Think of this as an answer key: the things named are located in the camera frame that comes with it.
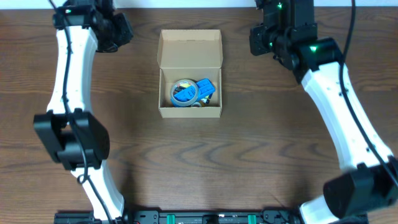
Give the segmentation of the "brown cardboard box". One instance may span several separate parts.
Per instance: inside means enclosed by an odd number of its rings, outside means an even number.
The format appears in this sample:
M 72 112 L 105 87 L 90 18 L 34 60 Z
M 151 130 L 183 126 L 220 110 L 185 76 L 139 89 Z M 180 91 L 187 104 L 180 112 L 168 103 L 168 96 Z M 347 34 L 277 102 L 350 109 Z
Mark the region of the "brown cardboard box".
M 221 31 L 162 30 L 157 61 L 159 74 L 158 108 L 163 118 L 219 118 L 222 112 L 223 46 Z M 171 102 L 174 85 L 188 84 L 207 78 L 215 87 L 208 104 L 201 108 L 176 107 Z

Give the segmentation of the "large clear tape roll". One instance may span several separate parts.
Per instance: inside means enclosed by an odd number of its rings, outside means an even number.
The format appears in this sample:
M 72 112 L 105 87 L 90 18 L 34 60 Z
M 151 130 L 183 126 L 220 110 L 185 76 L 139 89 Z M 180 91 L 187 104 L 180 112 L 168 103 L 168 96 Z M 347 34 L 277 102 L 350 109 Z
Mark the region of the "large clear tape roll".
M 189 84 L 190 86 L 177 92 L 176 89 L 181 88 L 182 84 Z M 198 99 L 198 95 L 198 85 L 188 79 L 175 82 L 170 89 L 170 100 L 176 107 L 187 107 L 194 104 Z

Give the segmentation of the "blue rectangular plastic block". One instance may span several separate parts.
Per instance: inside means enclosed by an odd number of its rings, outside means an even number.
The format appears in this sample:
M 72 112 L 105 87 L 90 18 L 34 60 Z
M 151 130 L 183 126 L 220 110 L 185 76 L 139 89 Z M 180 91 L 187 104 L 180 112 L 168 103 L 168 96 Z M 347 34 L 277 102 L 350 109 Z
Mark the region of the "blue rectangular plastic block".
M 204 78 L 197 82 L 194 81 L 194 82 L 198 85 L 198 89 L 199 89 L 199 95 L 198 95 L 198 99 L 196 102 L 200 101 L 201 99 L 205 98 L 206 96 L 210 96 L 216 90 L 214 85 L 212 84 L 212 82 L 210 82 L 210 80 L 207 78 Z M 182 89 L 185 89 L 185 88 L 181 87 L 181 88 L 176 89 L 176 91 L 179 92 Z

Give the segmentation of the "small yellow tape roll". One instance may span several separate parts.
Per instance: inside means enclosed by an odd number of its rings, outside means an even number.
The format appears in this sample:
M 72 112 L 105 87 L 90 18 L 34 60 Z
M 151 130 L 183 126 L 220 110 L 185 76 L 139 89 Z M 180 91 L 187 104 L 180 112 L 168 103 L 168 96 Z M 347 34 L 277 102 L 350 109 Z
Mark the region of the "small yellow tape roll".
M 193 108 L 202 108 L 203 107 L 203 102 L 202 101 L 198 101 L 198 102 L 194 102 L 191 107 Z

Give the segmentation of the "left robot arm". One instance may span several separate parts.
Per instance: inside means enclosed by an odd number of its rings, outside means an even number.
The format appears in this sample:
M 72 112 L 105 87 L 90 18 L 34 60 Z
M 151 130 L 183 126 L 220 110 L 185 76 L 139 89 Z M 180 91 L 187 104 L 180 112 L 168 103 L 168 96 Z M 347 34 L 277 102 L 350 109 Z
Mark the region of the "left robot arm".
M 113 0 L 67 0 L 52 18 L 58 60 L 52 97 L 34 130 L 50 158 L 83 187 L 92 210 L 64 211 L 55 223 L 132 223 L 134 216 L 117 189 L 108 166 L 110 140 L 91 106 L 91 78 L 97 53 L 115 53 L 132 37 Z

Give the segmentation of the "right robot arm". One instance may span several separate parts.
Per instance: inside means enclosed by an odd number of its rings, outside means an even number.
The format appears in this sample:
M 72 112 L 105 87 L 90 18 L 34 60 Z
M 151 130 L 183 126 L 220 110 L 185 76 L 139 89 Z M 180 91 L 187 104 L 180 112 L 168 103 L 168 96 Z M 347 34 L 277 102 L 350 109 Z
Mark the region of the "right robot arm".
M 263 21 L 251 29 L 253 55 L 272 54 L 318 108 L 342 174 L 321 196 L 296 210 L 276 211 L 283 223 L 367 223 L 368 213 L 397 202 L 397 159 L 368 119 L 349 79 L 348 51 L 319 38 L 313 1 L 257 0 Z

